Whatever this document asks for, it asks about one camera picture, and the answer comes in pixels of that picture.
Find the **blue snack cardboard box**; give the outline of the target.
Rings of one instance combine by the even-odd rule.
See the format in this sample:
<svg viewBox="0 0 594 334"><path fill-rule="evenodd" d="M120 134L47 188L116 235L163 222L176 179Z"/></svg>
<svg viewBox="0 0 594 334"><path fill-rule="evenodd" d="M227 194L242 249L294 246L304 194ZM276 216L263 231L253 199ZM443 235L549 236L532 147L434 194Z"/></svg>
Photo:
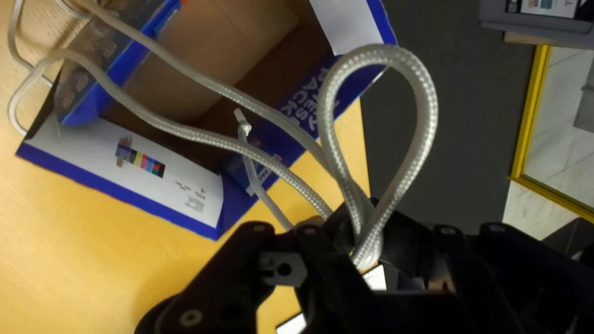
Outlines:
<svg viewBox="0 0 594 334"><path fill-rule="evenodd" d="M107 0L105 10L190 69L261 101L307 136L328 68L363 45L391 45L380 0ZM237 107L177 75L103 23L68 49L166 120L237 134ZM64 62L16 157L209 240L253 205L240 159L168 136Z"/></svg>

